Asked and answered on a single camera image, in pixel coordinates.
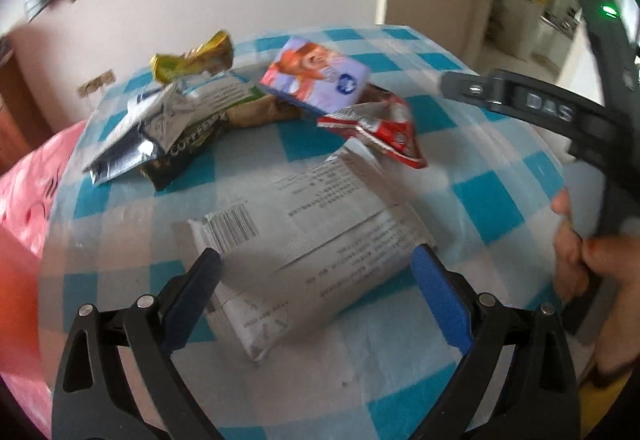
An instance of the floor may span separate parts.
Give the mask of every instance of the floor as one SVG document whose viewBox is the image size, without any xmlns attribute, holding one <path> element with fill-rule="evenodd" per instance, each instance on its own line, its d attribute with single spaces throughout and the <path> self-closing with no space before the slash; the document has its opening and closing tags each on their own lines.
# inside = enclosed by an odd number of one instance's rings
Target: floor
<svg viewBox="0 0 640 440">
<path fill-rule="evenodd" d="M 485 75 L 493 68 L 503 68 L 552 84 L 556 84 L 559 75 L 559 70 L 552 63 L 545 62 L 541 56 L 532 55 L 528 61 L 522 61 L 503 54 L 491 42 L 485 41 L 474 70 L 480 75 Z"/>
</svg>

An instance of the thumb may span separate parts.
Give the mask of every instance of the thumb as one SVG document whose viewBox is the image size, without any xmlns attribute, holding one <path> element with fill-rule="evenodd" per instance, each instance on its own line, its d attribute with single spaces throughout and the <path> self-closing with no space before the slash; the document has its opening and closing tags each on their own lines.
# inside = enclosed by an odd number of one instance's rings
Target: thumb
<svg viewBox="0 0 640 440">
<path fill-rule="evenodd" d="M 596 274 L 619 282 L 640 279 L 640 238 L 590 238 L 582 244 L 582 260 Z"/>
</svg>

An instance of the tissue box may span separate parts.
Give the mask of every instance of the tissue box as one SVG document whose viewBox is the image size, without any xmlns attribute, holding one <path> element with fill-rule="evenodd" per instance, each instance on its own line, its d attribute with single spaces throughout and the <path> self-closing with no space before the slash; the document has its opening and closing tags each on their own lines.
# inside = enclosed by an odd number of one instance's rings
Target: tissue box
<svg viewBox="0 0 640 440">
<path fill-rule="evenodd" d="M 292 37 L 260 80 L 278 95 L 317 115 L 358 102 L 369 69 L 354 59 L 301 37 Z"/>
</svg>

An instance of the wooden furniture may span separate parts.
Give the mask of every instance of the wooden furniture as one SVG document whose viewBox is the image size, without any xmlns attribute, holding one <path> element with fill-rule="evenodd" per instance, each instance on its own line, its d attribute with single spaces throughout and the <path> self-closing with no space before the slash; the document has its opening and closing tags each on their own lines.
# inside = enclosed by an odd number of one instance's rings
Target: wooden furniture
<svg viewBox="0 0 640 440">
<path fill-rule="evenodd" d="M 0 174 L 52 136 L 14 51 L 0 41 Z"/>
</svg>

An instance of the blue and white tablecloth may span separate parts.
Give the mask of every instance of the blue and white tablecloth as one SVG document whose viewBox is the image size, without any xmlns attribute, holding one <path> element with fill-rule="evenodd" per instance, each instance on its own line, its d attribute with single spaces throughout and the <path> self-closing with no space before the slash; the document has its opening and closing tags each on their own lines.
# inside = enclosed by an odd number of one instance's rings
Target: blue and white tablecloth
<svg viewBox="0 0 640 440">
<path fill-rule="evenodd" d="M 562 177 L 531 127 L 439 97 L 439 75 L 465 66 L 409 28 L 262 36 L 236 44 L 235 66 L 247 66 L 246 73 L 258 78 L 291 35 L 363 62 L 371 82 L 407 99 L 430 166 L 384 164 L 411 194 L 445 266 L 507 305 L 556 301 L 550 283 L 558 219 L 549 201 Z M 184 271 L 172 222 L 224 208 L 266 182 L 317 165 L 343 142 L 309 120 L 271 124 L 223 135 L 164 192 L 155 193 L 135 171 L 94 187 L 81 167 L 124 116 L 127 99 L 150 81 L 145 68 L 107 92 L 56 197 L 39 296 L 40 347 L 50 385 L 81 304 L 123 308 Z M 143 416 L 161 425 L 130 352 L 123 355 Z M 173 356 L 198 403 L 230 440 L 407 438 L 459 358 L 408 270 L 311 337 L 277 347 L 260 364 L 216 340 L 204 317 L 188 346 Z M 495 400 L 496 388 L 490 392 Z M 489 400 L 478 420 L 489 415 Z"/>
</svg>

